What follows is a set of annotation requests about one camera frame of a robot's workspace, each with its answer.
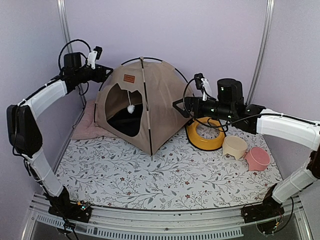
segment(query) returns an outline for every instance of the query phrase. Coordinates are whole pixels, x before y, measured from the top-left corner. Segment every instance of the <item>pink cup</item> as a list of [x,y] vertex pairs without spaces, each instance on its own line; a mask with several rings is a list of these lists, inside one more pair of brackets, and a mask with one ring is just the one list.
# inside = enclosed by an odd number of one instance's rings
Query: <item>pink cup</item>
[[269,154],[261,147],[255,146],[244,156],[249,164],[249,171],[263,171],[270,164]]

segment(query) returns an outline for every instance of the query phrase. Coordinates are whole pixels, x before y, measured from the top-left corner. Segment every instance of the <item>beige bowl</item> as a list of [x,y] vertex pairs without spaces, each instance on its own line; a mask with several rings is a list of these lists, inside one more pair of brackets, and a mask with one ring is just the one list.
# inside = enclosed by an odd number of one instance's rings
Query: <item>beige bowl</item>
[[229,154],[239,160],[242,158],[247,151],[248,144],[245,140],[238,136],[226,136],[222,144],[222,154]]

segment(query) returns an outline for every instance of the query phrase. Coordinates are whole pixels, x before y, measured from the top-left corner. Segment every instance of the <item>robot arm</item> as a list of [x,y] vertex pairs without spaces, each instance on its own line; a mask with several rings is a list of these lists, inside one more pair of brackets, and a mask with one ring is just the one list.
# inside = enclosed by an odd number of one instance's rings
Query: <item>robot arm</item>
[[[203,79],[205,78],[202,73],[198,73],[191,80],[196,82],[196,88],[202,93],[206,92]],[[213,97],[204,99],[203,97],[183,96],[172,105],[184,117],[191,116],[194,121],[202,117],[226,120],[230,122],[228,125],[245,132],[279,137],[304,145],[313,151],[310,159],[297,171],[269,189],[260,206],[248,206],[243,209],[245,222],[275,217],[279,213],[283,214],[282,203],[320,179],[320,121],[300,119],[260,105],[246,105],[242,94],[242,84],[234,79],[220,79],[217,86],[217,100]],[[177,106],[180,103],[183,103],[184,109]]]
[[43,139],[37,125],[40,114],[55,101],[72,92],[79,84],[92,80],[103,83],[113,72],[112,68],[98,65],[102,48],[96,47],[89,53],[87,63],[82,66],[81,53],[64,56],[64,67],[60,74],[39,88],[17,105],[7,108],[9,141],[19,155],[24,158],[29,174],[43,187],[51,203],[49,213],[65,219],[88,222],[91,215],[89,203],[71,203],[67,189],[52,171],[44,150]]

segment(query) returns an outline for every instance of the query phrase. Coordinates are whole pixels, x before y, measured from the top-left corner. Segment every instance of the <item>yellow bowl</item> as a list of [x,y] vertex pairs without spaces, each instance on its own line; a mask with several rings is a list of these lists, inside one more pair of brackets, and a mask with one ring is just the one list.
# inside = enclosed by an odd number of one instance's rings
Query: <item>yellow bowl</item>
[[[201,123],[207,123],[209,117],[202,117],[198,120]],[[215,126],[220,126],[220,122],[216,120],[209,120],[209,123]],[[204,151],[214,151],[222,147],[222,144],[224,143],[224,139],[226,134],[223,132],[222,127],[219,127],[220,130],[219,136],[214,139],[206,139],[198,135],[197,133],[197,127],[200,123],[197,121],[193,122],[191,125],[186,127],[188,140],[189,142],[195,146],[198,149],[204,150]]]

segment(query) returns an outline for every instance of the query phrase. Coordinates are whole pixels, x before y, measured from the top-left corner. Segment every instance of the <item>floral mat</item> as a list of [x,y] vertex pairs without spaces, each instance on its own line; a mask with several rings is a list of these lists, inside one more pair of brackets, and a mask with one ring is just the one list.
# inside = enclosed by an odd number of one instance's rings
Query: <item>floral mat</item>
[[[212,138],[209,128],[197,130]],[[227,135],[270,151],[262,135],[230,127]],[[241,158],[201,151],[184,129],[153,156],[121,138],[71,140],[56,173],[72,200],[129,209],[189,210],[260,202],[282,180],[275,161],[265,171],[249,171]]]

